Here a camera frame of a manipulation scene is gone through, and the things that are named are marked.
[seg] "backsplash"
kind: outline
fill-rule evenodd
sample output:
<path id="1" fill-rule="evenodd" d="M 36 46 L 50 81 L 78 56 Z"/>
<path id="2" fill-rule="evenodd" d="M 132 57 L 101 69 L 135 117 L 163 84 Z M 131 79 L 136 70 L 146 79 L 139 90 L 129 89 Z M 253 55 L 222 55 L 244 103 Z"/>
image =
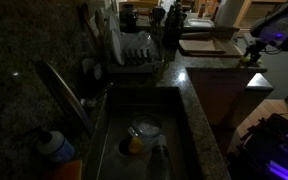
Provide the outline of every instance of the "backsplash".
<path id="1" fill-rule="evenodd" d="M 71 86 L 79 87 L 83 52 L 91 52 L 77 7 L 81 0 L 0 1 L 0 179 L 39 179 L 45 161 L 35 150 L 36 126 L 60 130 L 83 159 L 90 140 L 70 136 L 65 115 L 30 61 L 46 60 Z M 108 1 L 88 0 L 90 14 Z"/>

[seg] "cutting board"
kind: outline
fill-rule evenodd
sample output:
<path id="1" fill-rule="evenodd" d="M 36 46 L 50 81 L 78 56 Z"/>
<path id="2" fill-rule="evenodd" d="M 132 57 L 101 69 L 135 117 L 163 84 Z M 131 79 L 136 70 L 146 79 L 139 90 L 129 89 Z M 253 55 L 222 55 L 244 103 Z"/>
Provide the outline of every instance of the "cutting board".
<path id="1" fill-rule="evenodd" d="M 215 53 L 224 54 L 225 50 L 220 42 L 215 45 L 215 39 L 207 40 L 179 40 L 179 44 L 187 53 Z"/>
<path id="2" fill-rule="evenodd" d="M 241 58 L 242 52 L 236 47 L 231 41 L 228 40 L 217 40 L 213 39 L 214 46 L 219 46 L 225 50 L 225 53 L 210 53 L 210 52 L 185 52 L 180 46 L 180 52 L 184 56 L 193 56 L 193 57 L 227 57 L 227 58 Z"/>

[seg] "orange object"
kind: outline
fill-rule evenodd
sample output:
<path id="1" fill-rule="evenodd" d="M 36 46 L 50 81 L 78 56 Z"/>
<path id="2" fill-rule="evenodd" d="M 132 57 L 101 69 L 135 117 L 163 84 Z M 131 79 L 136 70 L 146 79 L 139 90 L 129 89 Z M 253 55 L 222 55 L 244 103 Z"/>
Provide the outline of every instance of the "orange object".
<path id="1" fill-rule="evenodd" d="M 133 137 L 128 146 L 129 152 L 132 154 L 137 154 L 142 150 L 142 148 L 143 148 L 142 140 L 138 137 Z"/>
<path id="2" fill-rule="evenodd" d="M 82 160 L 76 160 L 62 164 L 47 173 L 42 180 L 81 180 L 82 162 Z"/>
<path id="3" fill-rule="evenodd" d="M 208 0 L 207 1 L 207 13 L 209 14 L 213 14 L 213 12 L 215 11 L 215 4 L 216 4 L 216 1 L 215 0 Z"/>

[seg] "blue light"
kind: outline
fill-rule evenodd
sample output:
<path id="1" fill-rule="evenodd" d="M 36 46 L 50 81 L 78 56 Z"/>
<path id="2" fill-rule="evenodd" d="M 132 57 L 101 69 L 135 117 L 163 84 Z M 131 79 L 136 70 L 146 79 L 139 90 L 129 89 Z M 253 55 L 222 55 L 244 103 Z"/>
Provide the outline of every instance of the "blue light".
<path id="1" fill-rule="evenodd" d="M 281 38 L 282 36 L 283 36 L 283 34 L 281 34 L 281 33 L 276 34 L 277 38 Z"/>

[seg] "kitchen sink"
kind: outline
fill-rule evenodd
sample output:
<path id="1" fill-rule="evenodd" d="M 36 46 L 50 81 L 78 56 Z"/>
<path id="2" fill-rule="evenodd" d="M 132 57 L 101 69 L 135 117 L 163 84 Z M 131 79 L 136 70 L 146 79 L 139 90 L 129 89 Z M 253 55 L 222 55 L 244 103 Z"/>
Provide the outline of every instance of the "kitchen sink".
<path id="1" fill-rule="evenodd" d="M 202 179 L 180 91 L 176 87 L 109 89 L 83 169 L 84 179 L 154 179 L 150 168 L 151 152 L 159 136 L 142 136 L 144 146 L 138 154 L 122 150 L 131 137 L 128 128 L 138 117 L 157 122 L 160 133 L 166 137 L 172 179 Z"/>
<path id="2" fill-rule="evenodd" d="M 214 23 L 211 20 L 205 19 L 188 19 L 184 23 L 185 27 L 202 27 L 202 28 L 212 28 Z"/>

